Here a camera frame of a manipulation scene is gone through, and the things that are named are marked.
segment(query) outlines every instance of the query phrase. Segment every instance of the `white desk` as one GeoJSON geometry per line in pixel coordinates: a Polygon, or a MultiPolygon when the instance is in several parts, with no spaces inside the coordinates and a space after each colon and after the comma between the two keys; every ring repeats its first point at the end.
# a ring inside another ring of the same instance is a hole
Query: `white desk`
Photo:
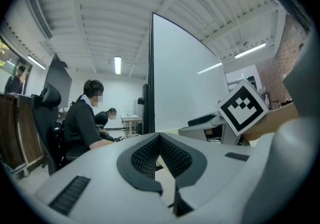
{"type": "Polygon", "coordinates": [[[138,115],[134,115],[134,114],[133,115],[122,115],[121,120],[123,123],[125,123],[125,127],[126,127],[125,136],[127,138],[130,138],[132,135],[132,126],[135,123],[142,121],[142,117],[138,116],[138,115]]]}

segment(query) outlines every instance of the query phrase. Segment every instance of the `man with dark hair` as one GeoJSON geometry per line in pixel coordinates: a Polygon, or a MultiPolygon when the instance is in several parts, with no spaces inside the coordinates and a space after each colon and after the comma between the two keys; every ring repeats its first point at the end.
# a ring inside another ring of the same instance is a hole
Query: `man with dark hair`
{"type": "Polygon", "coordinates": [[[25,70],[26,68],[24,66],[20,66],[17,69],[15,76],[10,76],[8,78],[8,81],[6,82],[4,87],[5,94],[10,94],[10,93],[22,94],[22,88],[24,83],[21,82],[20,78],[24,74],[25,70]]]}

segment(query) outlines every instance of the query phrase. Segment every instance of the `brick wall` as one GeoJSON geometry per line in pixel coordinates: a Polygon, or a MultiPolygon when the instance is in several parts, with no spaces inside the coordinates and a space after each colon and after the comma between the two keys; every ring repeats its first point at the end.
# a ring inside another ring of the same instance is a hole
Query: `brick wall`
{"type": "Polygon", "coordinates": [[[295,63],[299,46],[306,40],[303,28],[290,16],[286,16],[282,39],[274,58],[256,64],[261,85],[270,94],[271,101],[285,102],[290,99],[282,80],[295,63]]]}

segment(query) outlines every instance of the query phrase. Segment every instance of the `whiteboard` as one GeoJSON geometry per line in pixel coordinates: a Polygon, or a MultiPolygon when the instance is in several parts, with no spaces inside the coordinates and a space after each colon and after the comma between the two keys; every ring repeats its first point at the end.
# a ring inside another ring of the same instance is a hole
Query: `whiteboard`
{"type": "Polygon", "coordinates": [[[154,124],[156,132],[180,129],[216,111],[228,93],[221,61],[199,40],[171,21],[152,15],[154,124]]]}

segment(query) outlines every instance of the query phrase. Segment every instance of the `ceiling light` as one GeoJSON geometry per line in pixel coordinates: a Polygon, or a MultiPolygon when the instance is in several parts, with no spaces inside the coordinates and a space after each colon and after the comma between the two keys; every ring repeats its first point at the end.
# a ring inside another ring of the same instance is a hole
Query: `ceiling light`
{"type": "Polygon", "coordinates": [[[202,70],[202,71],[198,72],[197,74],[202,74],[202,73],[204,73],[204,72],[207,72],[207,71],[209,71],[209,70],[212,70],[212,69],[214,69],[214,68],[216,68],[216,67],[219,67],[219,66],[221,66],[221,65],[222,65],[222,62],[220,62],[220,63],[218,63],[218,64],[216,64],[216,65],[213,65],[213,66],[211,66],[211,67],[208,67],[208,68],[206,68],[205,70],[202,70]]]}
{"type": "Polygon", "coordinates": [[[33,63],[37,64],[40,68],[45,70],[46,68],[42,66],[38,61],[36,61],[34,58],[32,58],[30,55],[28,55],[28,59],[31,60],[33,63]]]}
{"type": "Polygon", "coordinates": [[[16,66],[15,64],[13,64],[12,62],[10,62],[9,60],[7,60],[6,63],[8,63],[8,64],[10,64],[10,65],[12,65],[12,66],[14,66],[14,67],[16,66]]]}
{"type": "Polygon", "coordinates": [[[246,54],[252,53],[252,52],[254,52],[254,51],[256,51],[256,50],[258,50],[258,49],[260,49],[260,48],[262,48],[262,47],[265,47],[265,46],[266,46],[266,43],[260,44],[260,45],[254,47],[254,48],[252,48],[252,49],[250,49],[250,50],[246,50],[246,51],[244,51],[244,52],[242,52],[242,53],[239,53],[238,55],[236,55],[236,56],[234,56],[234,57],[235,57],[236,59],[237,59],[237,58],[240,58],[240,57],[242,57],[242,56],[244,56],[244,55],[246,55],[246,54]]]}
{"type": "Polygon", "coordinates": [[[114,57],[114,70],[117,75],[121,74],[121,57],[114,57]]]}

